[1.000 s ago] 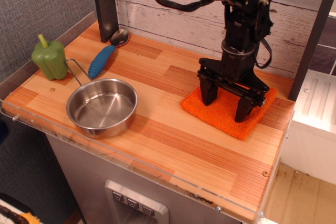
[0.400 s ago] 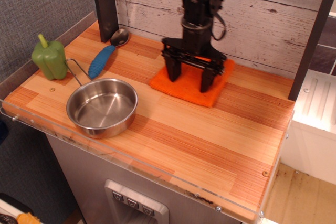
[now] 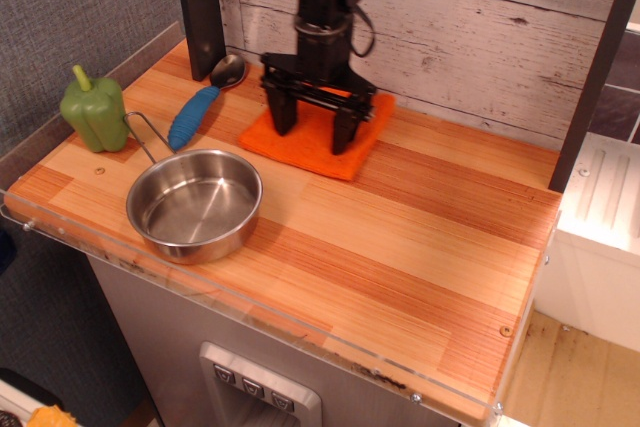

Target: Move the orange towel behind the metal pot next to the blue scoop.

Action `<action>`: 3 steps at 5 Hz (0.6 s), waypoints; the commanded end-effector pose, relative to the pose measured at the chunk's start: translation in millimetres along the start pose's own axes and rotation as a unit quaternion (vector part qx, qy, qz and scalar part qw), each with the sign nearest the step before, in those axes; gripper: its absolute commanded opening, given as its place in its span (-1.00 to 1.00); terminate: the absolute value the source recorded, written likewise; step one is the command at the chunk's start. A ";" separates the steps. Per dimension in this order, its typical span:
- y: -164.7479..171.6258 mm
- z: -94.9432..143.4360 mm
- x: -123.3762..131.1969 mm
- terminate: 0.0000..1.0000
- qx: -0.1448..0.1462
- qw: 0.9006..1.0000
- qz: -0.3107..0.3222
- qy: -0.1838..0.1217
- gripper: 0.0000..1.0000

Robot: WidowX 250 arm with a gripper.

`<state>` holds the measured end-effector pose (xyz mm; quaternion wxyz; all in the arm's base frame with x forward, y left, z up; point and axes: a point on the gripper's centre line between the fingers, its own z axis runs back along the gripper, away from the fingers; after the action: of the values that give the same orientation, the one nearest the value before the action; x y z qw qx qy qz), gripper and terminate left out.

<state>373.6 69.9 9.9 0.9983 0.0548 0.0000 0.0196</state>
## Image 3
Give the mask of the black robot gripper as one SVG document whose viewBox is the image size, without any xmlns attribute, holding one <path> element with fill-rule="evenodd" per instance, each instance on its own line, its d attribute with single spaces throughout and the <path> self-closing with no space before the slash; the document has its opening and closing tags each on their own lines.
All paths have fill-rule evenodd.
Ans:
<svg viewBox="0 0 640 427">
<path fill-rule="evenodd" d="M 297 51 L 261 55 L 262 86 L 267 94 L 276 132 L 287 135 L 296 125 L 297 102 L 337 112 L 333 121 L 332 154 L 341 155 L 353 140 L 359 123 L 372 118 L 371 99 L 376 87 L 350 67 L 350 57 L 368 56 L 375 45 L 371 38 L 364 51 L 352 45 L 353 26 L 336 29 L 302 21 L 295 23 Z"/>
</svg>

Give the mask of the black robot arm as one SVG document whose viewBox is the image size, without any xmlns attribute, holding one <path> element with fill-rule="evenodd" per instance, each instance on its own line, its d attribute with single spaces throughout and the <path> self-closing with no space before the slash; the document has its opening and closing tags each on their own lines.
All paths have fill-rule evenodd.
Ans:
<svg viewBox="0 0 640 427">
<path fill-rule="evenodd" d="M 354 18 L 373 24 L 358 6 L 361 0 L 298 0 L 294 16 L 297 51 L 265 53 L 262 86 L 275 131 L 287 135 L 298 121 L 300 101 L 332 111 L 332 153 L 344 153 L 359 125 L 371 116 L 377 88 L 350 66 L 353 55 L 366 57 L 353 46 Z"/>
</svg>

